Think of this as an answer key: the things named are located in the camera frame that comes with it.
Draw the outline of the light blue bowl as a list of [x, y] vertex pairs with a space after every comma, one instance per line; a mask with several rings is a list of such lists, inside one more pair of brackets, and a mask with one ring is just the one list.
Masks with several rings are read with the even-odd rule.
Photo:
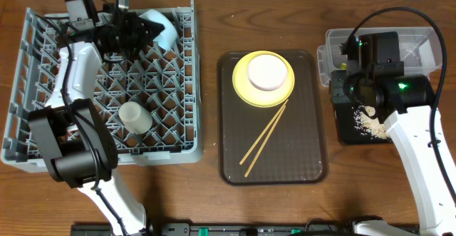
[[165, 51], [170, 51], [178, 37], [177, 30], [175, 29], [172, 22], [162, 13], [154, 9], [150, 9], [145, 13], [141, 14], [140, 18], [146, 19], [151, 22], [159, 23], [164, 26], [164, 30], [161, 31], [153, 39], [153, 41], [156, 42], [158, 46], [164, 49]]

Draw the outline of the pale green plastic cup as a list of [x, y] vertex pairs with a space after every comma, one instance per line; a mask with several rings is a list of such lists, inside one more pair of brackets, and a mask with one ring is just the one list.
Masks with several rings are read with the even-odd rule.
[[128, 101], [122, 104], [119, 109], [119, 116], [123, 125], [130, 133], [146, 133], [153, 124], [150, 112], [134, 101]]

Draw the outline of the pink bowl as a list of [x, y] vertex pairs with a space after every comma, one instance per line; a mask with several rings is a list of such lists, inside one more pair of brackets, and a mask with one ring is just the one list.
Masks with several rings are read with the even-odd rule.
[[249, 82], [261, 91], [275, 91], [286, 81], [288, 69], [277, 56], [264, 54], [254, 57], [247, 66]]

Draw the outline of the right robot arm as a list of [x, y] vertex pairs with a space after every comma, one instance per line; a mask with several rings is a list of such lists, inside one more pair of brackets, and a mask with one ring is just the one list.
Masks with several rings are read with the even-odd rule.
[[407, 74], [393, 29], [351, 34], [341, 44], [345, 70], [331, 74], [331, 101], [375, 108], [397, 148], [420, 219], [421, 235], [455, 234], [455, 163], [427, 76]]

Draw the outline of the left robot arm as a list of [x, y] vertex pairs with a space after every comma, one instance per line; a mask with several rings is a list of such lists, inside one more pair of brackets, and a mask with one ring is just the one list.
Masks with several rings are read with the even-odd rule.
[[166, 34], [174, 26], [154, 9], [138, 14], [107, 4], [103, 13], [107, 21], [87, 6], [69, 8], [62, 26], [42, 19], [57, 33], [60, 66], [51, 96], [29, 113], [28, 126], [50, 176], [89, 197], [114, 235], [151, 235], [147, 211], [121, 178], [115, 141], [93, 104], [95, 80], [106, 54], [132, 58], [153, 41], [170, 50], [177, 35]]

